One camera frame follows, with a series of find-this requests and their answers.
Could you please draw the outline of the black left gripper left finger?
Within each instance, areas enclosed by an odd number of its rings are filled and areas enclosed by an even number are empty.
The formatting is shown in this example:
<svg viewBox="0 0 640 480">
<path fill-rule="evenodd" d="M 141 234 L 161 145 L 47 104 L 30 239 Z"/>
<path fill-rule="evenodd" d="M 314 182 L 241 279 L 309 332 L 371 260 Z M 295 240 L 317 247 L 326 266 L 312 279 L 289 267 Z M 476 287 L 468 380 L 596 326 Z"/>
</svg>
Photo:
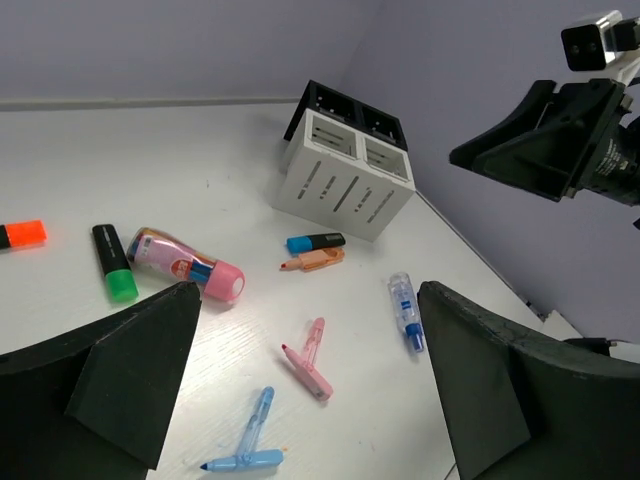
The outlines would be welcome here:
<svg viewBox="0 0 640 480">
<path fill-rule="evenodd" d="M 1 357 L 4 479 L 144 479 L 157 468 L 201 309 L 177 283 Z"/>
</svg>

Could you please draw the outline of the pink folding marker pen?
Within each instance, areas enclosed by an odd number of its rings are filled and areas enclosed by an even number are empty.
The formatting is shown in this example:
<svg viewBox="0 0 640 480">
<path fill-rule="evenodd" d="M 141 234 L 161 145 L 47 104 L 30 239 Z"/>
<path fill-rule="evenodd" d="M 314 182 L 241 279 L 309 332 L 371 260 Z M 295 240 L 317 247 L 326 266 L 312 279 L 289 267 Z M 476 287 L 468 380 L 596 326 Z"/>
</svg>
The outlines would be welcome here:
<svg viewBox="0 0 640 480">
<path fill-rule="evenodd" d="M 334 393 L 331 384 L 315 367 L 324 329 L 325 319 L 323 317 L 316 318 L 312 322 L 301 352 L 296 352 L 286 344 L 281 345 L 281 349 L 293 367 L 297 379 L 319 402 L 328 401 Z"/>
</svg>

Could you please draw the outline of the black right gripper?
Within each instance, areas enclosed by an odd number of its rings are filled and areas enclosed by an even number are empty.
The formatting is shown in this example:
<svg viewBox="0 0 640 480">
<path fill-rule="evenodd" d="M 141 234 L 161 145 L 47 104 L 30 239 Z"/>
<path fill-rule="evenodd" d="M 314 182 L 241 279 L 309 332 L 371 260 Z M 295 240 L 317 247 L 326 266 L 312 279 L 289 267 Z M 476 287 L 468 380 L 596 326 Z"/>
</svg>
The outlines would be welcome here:
<svg viewBox="0 0 640 480">
<path fill-rule="evenodd" d="M 558 202 L 588 190 L 639 203 L 639 120 L 626 86 L 604 78 L 537 80 L 502 122 L 454 148 L 449 162 Z"/>
</svg>

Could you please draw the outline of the blue folding marker pen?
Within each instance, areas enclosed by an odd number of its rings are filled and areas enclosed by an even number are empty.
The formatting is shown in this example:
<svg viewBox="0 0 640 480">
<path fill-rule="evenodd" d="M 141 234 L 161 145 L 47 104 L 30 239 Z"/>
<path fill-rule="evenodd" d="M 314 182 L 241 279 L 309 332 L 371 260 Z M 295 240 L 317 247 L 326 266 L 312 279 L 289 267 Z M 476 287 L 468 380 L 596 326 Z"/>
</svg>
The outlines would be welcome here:
<svg viewBox="0 0 640 480">
<path fill-rule="evenodd" d="M 231 473 L 278 467 L 284 460 L 284 454 L 280 449 L 258 449 L 260 434 L 274 397 L 275 390 L 271 386 L 265 387 L 255 403 L 235 453 L 206 462 L 200 469 L 214 473 Z"/>
</svg>

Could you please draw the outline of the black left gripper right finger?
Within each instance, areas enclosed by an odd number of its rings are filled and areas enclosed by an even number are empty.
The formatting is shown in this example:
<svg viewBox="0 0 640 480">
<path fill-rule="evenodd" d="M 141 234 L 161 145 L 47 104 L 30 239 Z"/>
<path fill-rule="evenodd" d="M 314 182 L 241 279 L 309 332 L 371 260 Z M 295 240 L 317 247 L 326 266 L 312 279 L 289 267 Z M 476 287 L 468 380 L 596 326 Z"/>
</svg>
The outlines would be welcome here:
<svg viewBox="0 0 640 480">
<path fill-rule="evenodd" d="M 555 340 L 437 281 L 418 304 L 463 479 L 636 479 L 639 366 Z"/>
</svg>

